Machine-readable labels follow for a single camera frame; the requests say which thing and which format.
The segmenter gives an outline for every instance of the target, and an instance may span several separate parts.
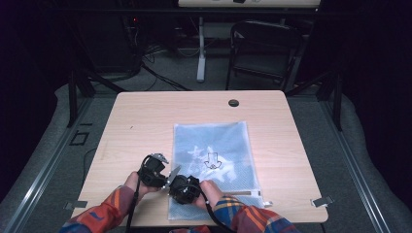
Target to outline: person's left hand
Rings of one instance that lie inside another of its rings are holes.
[[[212,207],[212,210],[214,210],[216,204],[219,202],[221,197],[223,197],[222,191],[219,189],[216,183],[210,180],[201,182],[200,188],[205,193],[206,198],[209,200],[210,207]],[[196,198],[192,204],[200,209],[207,210],[206,202],[202,195]]]
[[[137,181],[139,180],[139,175],[137,175],[137,172],[132,172],[128,177],[124,185],[130,187],[133,191],[136,191],[137,187]],[[143,196],[145,196],[149,192],[156,192],[159,191],[159,187],[150,187],[146,186],[142,181],[140,181],[140,187],[139,187],[139,198],[137,202],[140,202],[142,200]]]

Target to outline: table leg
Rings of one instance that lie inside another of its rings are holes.
[[[205,82],[205,38],[203,34],[203,17],[199,18],[199,64],[197,66],[197,81],[199,83]]]

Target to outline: drawing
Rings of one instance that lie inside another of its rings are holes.
[[[204,161],[206,167],[210,169],[220,168],[222,163],[219,161],[218,154],[216,152],[207,153],[208,159]]]
[[[219,180],[222,183],[232,183],[236,178],[234,162],[224,158],[224,155],[218,156],[212,147],[205,150],[194,146],[194,149],[188,151],[191,154],[191,164],[188,172],[203,180]]]

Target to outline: black hole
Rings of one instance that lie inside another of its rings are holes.
[[[230,107],[237,107],[237,106],[239,106],[239,101],[237,101],[235,99],[231,99],[231,100],[229,100],[229,106]]]

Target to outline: metal clip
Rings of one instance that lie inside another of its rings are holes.
[[[87,201],[66,202],[63,209],[67,211],[74,211],[75,208],[85,208],[86,205],[87,205]]]
[[[169,163],[169,162],[167,161],[166,157],[163,156],[162,153],[152,153],[151,156],[152,156],[153,158],[156,158],[156,159],[159,160],[160,162],[164,162],[164,163],[167,163],[167,164]]]
[[[170,186],[170,184],[172,184],[172,182],[175,180],[176,176],[178,175],[180,169],[181,169],[181,166],[179,165],[177,168],[175,168],[173,171],[170,172],[169,177],[167,178],[166,184],[162,187],[163,189]]]
[[[334,200],[331,196],[327,196],[327,197],[322,197],[316,200],[310,200],[312,206],[318,208],[321,206],[327,207],[329,204],[333,203]]]
[[[273,202],[272,202],[272,201],[263,202],[263,206],[264,206],[264,208],[272,207],[272,206],[273,206]]]

